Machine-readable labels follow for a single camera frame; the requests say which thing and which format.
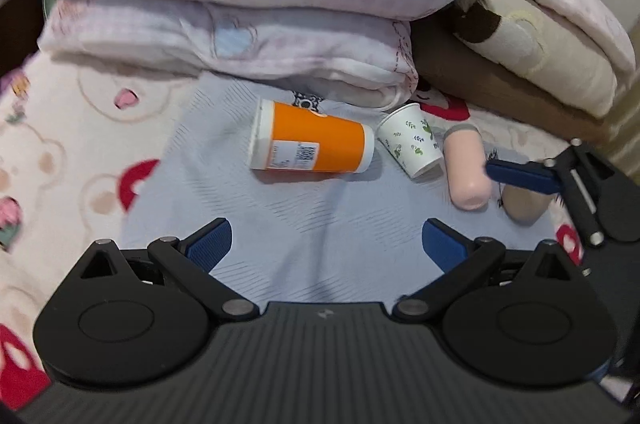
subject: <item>white label sticker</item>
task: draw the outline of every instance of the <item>white label sticker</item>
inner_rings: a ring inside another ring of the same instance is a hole
[[[319,143],[273,141],[268,168],[313,170],[318,160]]]

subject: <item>qr code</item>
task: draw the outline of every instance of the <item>qr code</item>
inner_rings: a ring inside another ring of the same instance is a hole
[[[299,146],[296,152],[296,160],[314,160],[316,158],[315,146]]]

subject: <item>ribbed black surface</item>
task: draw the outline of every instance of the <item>ribbed black surface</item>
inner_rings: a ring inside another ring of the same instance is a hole
[[[220,328],[173,377],[121,393],[53,385],[28,424],[620,424],[596,384],[507,390],[475,378],[431,331],[391,322],[377,304],[272,303]]]

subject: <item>bed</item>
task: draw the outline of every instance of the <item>bed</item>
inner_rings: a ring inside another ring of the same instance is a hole
[[[33,322],[95,239],[116,239],[191,97],[195,80],[88,57],[34,56],[0,100],[0,400],[17,409],[48,383]],[[566,143],[436,89],[420,93],[431,125],[478,127],[485,141],[529,159]],[[581,256],[556,199],[558,240]]]

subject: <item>cup rim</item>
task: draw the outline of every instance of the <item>cup rim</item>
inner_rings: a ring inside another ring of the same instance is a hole
[[[375,130],[376,137],[378,136],[378,131],[380,130],[380,128],[382,128],[382,125],[384,125],[389,119],[394,117],[394,115],[398,114],[398,112],[401,112],[403,110],[406,110],[414,106],[420,108],[420,103],[409,103],[408,105],[404,105],[400,107],[398,110],[394,110],[393,112],[391,112],[387,117],[385,117],[382,121],[378,123],[378,126],[376,127],[376,130]]]

